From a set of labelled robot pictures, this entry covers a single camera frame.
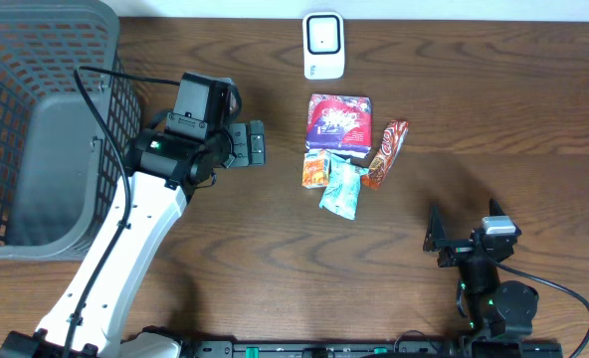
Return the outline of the orange juice carton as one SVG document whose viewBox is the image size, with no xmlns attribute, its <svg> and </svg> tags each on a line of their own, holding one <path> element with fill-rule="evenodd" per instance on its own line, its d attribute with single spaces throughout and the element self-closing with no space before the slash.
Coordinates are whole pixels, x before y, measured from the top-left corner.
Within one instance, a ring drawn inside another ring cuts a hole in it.
<svg viewBox="0 0 589 358">
<path fill-rule="evenodd" d="M 325 149 L 304 155 L 301 185 L 306 189 L 326 187 L 329 183 L 330 153 Z"/>
</svg>

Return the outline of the purple pink tissue pack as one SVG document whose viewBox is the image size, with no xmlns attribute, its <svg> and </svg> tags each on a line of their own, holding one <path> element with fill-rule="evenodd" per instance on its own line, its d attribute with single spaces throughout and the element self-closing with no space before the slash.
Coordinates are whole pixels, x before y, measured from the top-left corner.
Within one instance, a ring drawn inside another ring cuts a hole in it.
<svg viewBox="0 0 589 358">
<path fill-rule="evenodd" d="M 307 151 L 365 158 L 372 146 L 372 104 L 366 96 L 315 93 L 306 121 Z"/>
</svg>

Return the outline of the teal white snack packet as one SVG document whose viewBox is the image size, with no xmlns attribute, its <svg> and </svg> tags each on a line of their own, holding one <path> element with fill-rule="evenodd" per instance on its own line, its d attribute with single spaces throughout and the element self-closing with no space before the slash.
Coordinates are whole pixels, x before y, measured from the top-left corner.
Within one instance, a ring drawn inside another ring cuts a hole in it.
<svg viewBox="0 0 589 358">
<path fill-rule="evenodd" d="M 347 220 L 354 220 L 361 187 L 361 177 L 368 169 L 353 165 L 334 153 L 330 156 L 329 183 L 319 207 Z"/>
</svg>

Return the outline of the red chocolate bar wrapper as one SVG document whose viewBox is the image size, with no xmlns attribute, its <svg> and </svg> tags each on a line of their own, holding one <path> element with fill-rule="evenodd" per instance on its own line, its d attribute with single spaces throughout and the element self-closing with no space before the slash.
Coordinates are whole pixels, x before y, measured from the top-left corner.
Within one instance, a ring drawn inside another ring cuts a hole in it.
<svg viewBox="0 0 589 358">
<path fill-rule="evenodd" d="M 387 177 L 398 157 L 409 130 L 407 120 L 391 120 L 383 131 L 380 148 L 371 161 L 368 172 L 361 177 L 361 183 L 377 190 Z"/>
</svg>

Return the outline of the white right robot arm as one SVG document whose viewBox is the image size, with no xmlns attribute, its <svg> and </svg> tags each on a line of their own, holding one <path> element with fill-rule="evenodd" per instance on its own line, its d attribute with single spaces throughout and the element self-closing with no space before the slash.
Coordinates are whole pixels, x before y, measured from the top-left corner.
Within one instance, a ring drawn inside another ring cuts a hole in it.
<svg viewBox="0 0 589 358">
<path fill-rule="evenodd" d="M 497 266 L 514 254 L 520 235 L 520 228 L 494 199 L 490 213 L 466 239 L 450 239 L 438 208 L 430 209 L 423 250 L 438 255 L 440 268 L 459 271 L 459 314 L 481 337 L 521 338 L 532 333 L 538 292 L 521 281 L 502 281 L 497 272 Z"/>
</svg>

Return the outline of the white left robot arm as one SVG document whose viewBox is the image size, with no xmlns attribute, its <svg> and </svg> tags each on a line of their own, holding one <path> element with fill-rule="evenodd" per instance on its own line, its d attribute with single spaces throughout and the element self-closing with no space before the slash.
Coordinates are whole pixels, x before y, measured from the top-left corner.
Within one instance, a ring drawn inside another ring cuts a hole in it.
<svg viewBox="0 0 589 358">
<path fill-rule="evenodd" d="M 195 140 L 144 129 L 131 142 L 128 178 L 76 276 L 36 331 L 10 332 L 2 357 L 188 357 L 190 344 L 147 327 L 124 341 L 126 318 L 152 259 L 194 191 L 215 182 L 215 169 L 263 165 L 261 121 L 232 123 Z"/>
</svg>

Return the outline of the grey plastic basket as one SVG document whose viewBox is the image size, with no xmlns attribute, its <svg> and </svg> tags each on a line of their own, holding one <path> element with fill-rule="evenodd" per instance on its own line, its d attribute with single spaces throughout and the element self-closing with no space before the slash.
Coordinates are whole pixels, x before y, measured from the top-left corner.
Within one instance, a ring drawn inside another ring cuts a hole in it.
<svg viewBox="0 0 589 358">
<path fill-rule="evenodd" d="M 77 261 L 141 128 L 119 20 L 99 1 L 0 1 L 0 260 Z"/>
</svg>

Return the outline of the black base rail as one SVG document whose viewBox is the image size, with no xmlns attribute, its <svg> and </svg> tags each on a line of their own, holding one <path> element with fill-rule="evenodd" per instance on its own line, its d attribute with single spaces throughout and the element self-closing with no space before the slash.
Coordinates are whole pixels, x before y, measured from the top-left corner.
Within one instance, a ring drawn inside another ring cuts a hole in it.
<svg viewBox="0 0 589 358">
<path fill-rule="evenodd" d="M 563 355 L 557 343 L 476 342 L 465 348 L 409 331 L 395 341 L 370 342 L 262 342 L 235 339 L 200 340 L 182 337 L 148 326 L 119 346 L 120 357 L 185 358 L 357 358 L 357 357 L 522 357 L 557 358 Z"/>
</svg>

